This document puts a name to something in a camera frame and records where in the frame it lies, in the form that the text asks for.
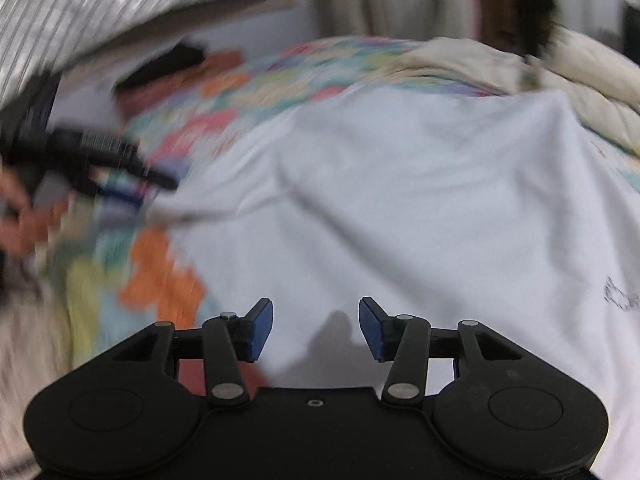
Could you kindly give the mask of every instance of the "colorful quilt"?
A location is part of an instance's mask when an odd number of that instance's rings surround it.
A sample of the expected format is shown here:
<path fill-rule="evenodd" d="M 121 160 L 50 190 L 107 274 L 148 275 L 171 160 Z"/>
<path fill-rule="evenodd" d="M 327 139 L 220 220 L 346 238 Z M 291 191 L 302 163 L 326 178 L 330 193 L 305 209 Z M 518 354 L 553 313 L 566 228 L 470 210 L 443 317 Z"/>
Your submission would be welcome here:
<path fill-rule="evenodd" d="M 156 163 L 197 178 L 239 138 L 283 110 L 330 98 L 418 47 L 385 38 L 332 38 L 246 64 L 131 120 L 124 135 Z M 460 82 L 425 77 L 399 82 L 423 92 L 486 96 Z M 640 161 L 593 134 L 594 148 L 640 192 Z M 144 192 L 117 173 L 108 184 Z M 50 277 L 68 308 L 74 363 L 81 364 L 156 320 L 200 326 L 223 305 L 171 254 L 168 235 L 110 202 L 79 202 L 50 261 Z"/>

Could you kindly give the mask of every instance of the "white sheet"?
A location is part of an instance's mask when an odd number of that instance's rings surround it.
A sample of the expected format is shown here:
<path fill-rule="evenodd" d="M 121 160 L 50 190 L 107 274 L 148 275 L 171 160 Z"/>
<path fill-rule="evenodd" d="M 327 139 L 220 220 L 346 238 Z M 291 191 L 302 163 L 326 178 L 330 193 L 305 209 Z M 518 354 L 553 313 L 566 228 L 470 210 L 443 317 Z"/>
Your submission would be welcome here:
<path fill-rule="evenodd" d="M 382 384 L 363 296 L 436 327 L 478 319 L 600 396 L 594 472 L 636 480 L 640 199 L 588 135 L 561 92 L 365 87 L 263 124 L 155 211 L 200 216 L 174 248 L 225 310 L 273 300 L 274 384 Z M 430 390 L 450 377 L 432 367 Z"/>

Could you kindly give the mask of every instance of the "cream blanket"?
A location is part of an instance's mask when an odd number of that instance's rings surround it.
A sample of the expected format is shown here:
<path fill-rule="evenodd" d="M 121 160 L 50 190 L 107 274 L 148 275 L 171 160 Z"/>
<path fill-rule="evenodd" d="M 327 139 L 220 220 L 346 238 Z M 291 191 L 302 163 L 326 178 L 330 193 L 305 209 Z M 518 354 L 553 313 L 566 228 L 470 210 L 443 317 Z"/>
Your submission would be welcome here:
<path fill-rule="evenodd" d="M 559 89 L 584 126 L 640 155 L 640 67 L 564 29 L 556 33 L 551 52 L 549 60 L 533 68 L 520 56 L 477 41 L 437 38 L 374 72 L 369 80 L 443 75 L 505 94 Z"/>

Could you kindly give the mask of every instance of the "human hand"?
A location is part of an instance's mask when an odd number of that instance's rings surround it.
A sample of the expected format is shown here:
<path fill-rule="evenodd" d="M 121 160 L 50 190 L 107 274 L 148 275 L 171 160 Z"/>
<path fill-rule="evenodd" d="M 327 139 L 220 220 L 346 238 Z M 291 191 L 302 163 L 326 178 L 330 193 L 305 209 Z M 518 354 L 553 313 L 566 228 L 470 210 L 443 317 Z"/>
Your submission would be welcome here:
<path fill-rule="evenodd" d="M 60 227 L 71 196 L 47 208 L 34 209 L 24 187 L 7 168 L 0 168 L 0 198 L 18 212 L 18 218 L 0 220 L 0 250 L 9 256 L 26 258 L 39 243 L 47 242 L 49 232 Z"/>

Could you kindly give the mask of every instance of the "person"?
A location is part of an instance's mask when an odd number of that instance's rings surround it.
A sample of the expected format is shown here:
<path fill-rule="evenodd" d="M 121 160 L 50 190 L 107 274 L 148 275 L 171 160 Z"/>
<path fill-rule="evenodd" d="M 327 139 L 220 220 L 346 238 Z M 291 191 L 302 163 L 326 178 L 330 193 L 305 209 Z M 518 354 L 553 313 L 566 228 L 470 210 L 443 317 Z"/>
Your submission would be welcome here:
<path fill-rule="evenodd" d="M 13 258 L 27 258 L 37 244 L 47 242 L 50 233 L 60 228 L 73 196 L 46 208 L 33 208 L 15 173 L 0 166 L 0 200 L 18 212 L 18 218 L 7 216 L 0 220 L 0 251 Z"/>
<path fill-rule="evenodd" d="M 517 29 L 524 53 L 540 57 L 541 47 L 548 43 L 556 10 L 554 0 L 516 0 Z"/>

